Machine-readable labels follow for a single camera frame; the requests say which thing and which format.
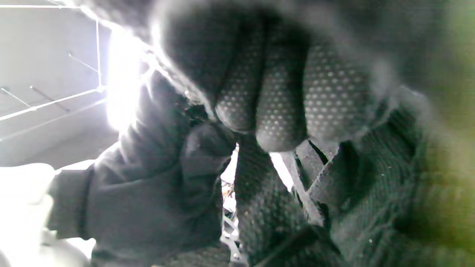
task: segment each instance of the gloved hand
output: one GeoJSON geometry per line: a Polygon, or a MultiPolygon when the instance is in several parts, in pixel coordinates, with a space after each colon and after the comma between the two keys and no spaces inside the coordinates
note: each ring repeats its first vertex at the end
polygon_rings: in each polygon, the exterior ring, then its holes
{"type": "Polygon", "coordinates": [[[435,1],[73,0],[153,45],[177,89],[269,152],[363,135],[425,83],[435,1]]]}
{"type": "Polygon", "coordinates": [[[219,240],[219,174],[236,141],[219,124],[191,127],[184,100],[156,73],[118,143],[88,170],[53,180],[48,227],[95,238],[93,266],[149,267],[219,240]]]}

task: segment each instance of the white surface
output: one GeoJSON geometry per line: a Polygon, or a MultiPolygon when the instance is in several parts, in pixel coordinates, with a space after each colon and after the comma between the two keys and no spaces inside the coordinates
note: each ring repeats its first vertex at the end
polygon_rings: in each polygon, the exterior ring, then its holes
{"type": "Polygon", "coordinates": [[[0,250],[11,267],[86,267],[87,257],[45,229],[53,167],[35,163],[0,168],[0,250]]]}

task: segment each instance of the bright light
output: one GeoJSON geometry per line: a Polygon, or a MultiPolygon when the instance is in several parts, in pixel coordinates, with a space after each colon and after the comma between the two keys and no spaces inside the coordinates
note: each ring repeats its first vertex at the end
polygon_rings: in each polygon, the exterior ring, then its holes
{"type": "Polygon", "coordinates": [[[109,44],[107,117],[110,125],[125,130],[135,118],[138,101],[141,49],[124,32],[113,31],[109,44]]]}

